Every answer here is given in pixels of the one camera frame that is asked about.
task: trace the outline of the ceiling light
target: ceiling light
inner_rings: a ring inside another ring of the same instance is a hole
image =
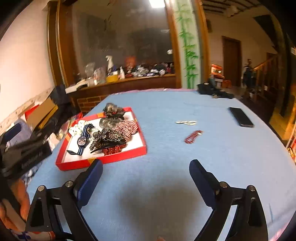
[[[165,7],[164,0],[149,0],[152,8],[161,8]]]

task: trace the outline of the metal bolt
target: metal bolt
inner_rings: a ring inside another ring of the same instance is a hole
[[[45,186],[41,185],[41,186],[39,186],[39,187],[37,188],[37,190],[38,190],[39,192],[41,192],[41,191],[44,190],[44,188],[45,188]]]
[[[220,182],[220,187],[226,188],[228,185],[226,182]]]
[[[73,185],[73,182],[72,181],[67,181],[66,184],[65,184],[65,186],[67,188],[72,187],[72,185]]]
[[[252,192],[256,190],[255,187],[252,186],[252,185],[249,186],[249,189],[250,189],[250,191],[252,191]]]

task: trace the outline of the white wall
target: white wall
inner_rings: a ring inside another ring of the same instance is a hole
[[[27,100],[54,86],[47,52],[48,0],[34,0],[0,41],[0,122]]]
[[[218,14],[205,13],[206,19],[212,23],[213,33],[209,33],[211,64],[223,66],[222,36],[237,39],[242,45],[242,65],[248,58],[252,59],[252,66],[266,60],[266,53],[277,53],[272,47],[273,43],[253,19],[254,16],[269,14],[265,7],[247,10],[234,17],[227,18]]]

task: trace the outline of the smartphone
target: smartphone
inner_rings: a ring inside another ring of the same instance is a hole
[[[229,107],[231,113],[242,127],[254,127],[254,124],[240,108]]]

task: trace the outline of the blue gripper pad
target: blue gripper pad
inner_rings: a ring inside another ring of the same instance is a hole
[[[102,173],[103,164],[99,159],[95,159],[90,167],[85,172],[80,173],[76,178],[73,192],[79,209],[89,202]]]
[[[192,160],[190,162],[189,173],[205,204],[215,209],[216,191],[220,188],[218,180],[212,173],[207,172],[198,160]]]

